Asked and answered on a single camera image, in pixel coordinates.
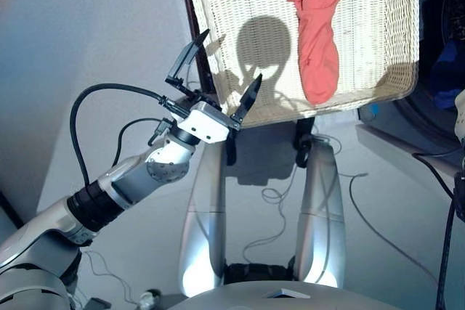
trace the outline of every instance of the black cable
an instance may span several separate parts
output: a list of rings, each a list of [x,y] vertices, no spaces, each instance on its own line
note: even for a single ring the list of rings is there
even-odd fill
[[[448,220],[445,223],[444,245],[442,247],[441,267],[439,273],[439,281],[437,283],[436,310],[445,310],[445,276],[448,270],[450,238],[452,237],[452,223],[455,212],[456,209],[452,200],[449,207]]]
[[[115,159],[113,160],[112,167],[116,165],[119,161],[119,156],[121,154],[121,147],[123,145],[123,134],[125,130],[127,130],[128,127],[134,125],[135,123],[140,123],[142,121],[158,121],[159,123],[161,122],[161,120],[157,118],[140,118],[140,119],[133,120],[130,123],[127,123],[126,125],[124,125],[123,128],[119,131],[118,146],[116,148]]]
[[[362,211],[359,209],[357,203],[355,202],[355,199],[354,199],[354,195],[352,193],[352,184],[354,182],[354,180],[356,178],[359,178],[359,177],[365,177],[367,176],[368,174],[356,174],[354,176],[351,176],[351,175],[347,175],[347,174],[339,174],[340,176],[344,176],[344,177],[351,177],[350,179],[350,183],[349,183],[349,196],[350,196],[350,200],[352,201],[352,204],[355,208],[355,210],[357,211],[358,213],[358,216],[363,220],[363,222],[366,224],[366,226],[368,228],[370,228],[370,230],[377,236],[379,237],[381,240],[383,240],[385,243],[387,243],[389,246],[391,246],[392,248],[394,248],[398,253],[400,253],[402,256],[404,256],[405,258],[407,258],[412,264],[414,264],[415,266],[417,266],[418,268],[420,268],[420,270],[422,272],[424,272],[426,275],[428,275],[431,280],[433,280],[433,282],[438,285],[439,282],[436,280],[436,277],[434,277],[434,275],[423,265],[421,264],[419,261],[417,261],[416,259],[414,259],[413,257],[409,256],[406,252],[404,252],[404,250],[400,249],[399,247],[397,247],[393,242],[391,242],[390,240],[388,240],[386,237],[384,237],[384,235],[382,233],[380,233],[378,230],[376,230],[376,228],[371,225],[371,223],[367,220],[367,218],[363,215]]]
[[[430,158],[441,158],[443,156],[451,155],[455,152],[458,152],[461,148],[451,150],[450,152],[444,152],[441,154],[428,154],[428,153],[420,153],[416,152],[413,153],[412,156],[423,163],[436,177],[438,182],[440,183],[441,187],[445,190],[448,196],[451,198],[449,213],[448,213],[448,220],[445,224],[445,234],[444,234],[444,245],[442,246],[442,256],[441,256],[441,267],[439,273],[439,280],[437,282],[437,295],[436,295],[436,310],[445,310],[445,299],[444,299],[444,288],[445,288],[445,276],[447,274],[448,268],[448,260],[449,260],[449,249],[450,249],[450,239],[452,236],[452,223],[453,217],[455,214],[455,206],[453,202],[453,193],[451,190],[445,185],[445,182],[442,180],[441,176],[438,174],[436,169],[425,159],[421,157],[430,157]]]
[[[73,107],[71,108],[70,114],[70,134],[71,134],[71,141],[73,143],[73,149],[76,153],[76,157],[78,158],[79,168],[81,169],[82,176],[84,178],[84,184],[87,186],[89,185],[89,174],[87,173],[87,167],[84,162],[84,158],[81,153],[81,149],[79,148],[78,136],[76,133],[76,117],[78,115],[78,109],[81,106],[82,101],[89,96],[92,92],[99,91],[99,90],[122,90],[122,91],[130,91],[136,94],[143,94],[148,97],[152,97],[157,101],[161,102],[163,97],[155,92],[150,90],[141,89],[140,87],[131,86],[131,85],[124,85],[122,83],[99,83],[97,85],[93,85],[82,91],[76,101],[73,103]]]
[[[458,149],[455,149],[455,150],[451,150],[450,152],[443,152],[443,153],[440,153],[440,154],[427,154],[427,153],[421,153],[421,152],[415,152],[412,154],[412,156],[417,159],[418,161],[420,161],[421,163],[423,163],[434,175],[434,177],[437,179],[437,181],[439,182],[439,184],[441,185],[441,187],[444,189],[445,193],[452,199],[453,198],[453,193],[451,192],[451,190],[448,188],[448,186],[445,184],[444,180],[442,179],[441,175],[438,174],[438,172],[436,171],[436,168],[434,168],[432,166],[431,163],[429,163],[428,161],[426,161],[425,159],[423,159],[422,157],[430,157],[430,158],[441,158],[443,156],[448,156],[448,155],[451,155],[455,152],[458,152],[459,150],[461,150],[461,148],[458,148]]]

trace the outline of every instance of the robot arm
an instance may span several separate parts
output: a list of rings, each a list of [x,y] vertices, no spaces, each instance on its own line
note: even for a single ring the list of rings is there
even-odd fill
[[[192,61],[207,33],[183,49],[166,79],[187,96],[189,109],[166,97],[160,101],[180,121],[164,119],[155,135],[168,132],[146,152],[123,160],[89,186],[50,206],[0,246],[1,310],[69,309],[60,278],[76,270],[79,248],[159,187],[182,179],[200,141],[223,142],[238,133],[256,98],[261,75],[241,99],[244,106],[231,117],[199,91],[186,89],[177,77],[180,66]]]

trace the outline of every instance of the blue object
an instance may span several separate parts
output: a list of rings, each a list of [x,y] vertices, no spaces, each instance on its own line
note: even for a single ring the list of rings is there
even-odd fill
[[[431,69],[430,90],[440,109],[454,106],[465,89],[465,41],[449,40]]]

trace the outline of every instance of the wicker basket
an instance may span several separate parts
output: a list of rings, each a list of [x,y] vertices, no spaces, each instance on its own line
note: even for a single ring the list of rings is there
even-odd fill
[[[332,26],[339,51],[334,96],[311,105],[297,62],[298,19],[286,0],[193,0],[219,101],[236,109],[258,73],[264,81],[245,126],[399,99],[416,84],[419,0],[341,0]]]

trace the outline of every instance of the pink cloth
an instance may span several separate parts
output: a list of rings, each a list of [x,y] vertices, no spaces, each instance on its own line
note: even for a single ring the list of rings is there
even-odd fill
[[[339,56],[331,19],[339,0],[293,1],[299,18],[299,69],[307,100],[316,105],[337,89]]]

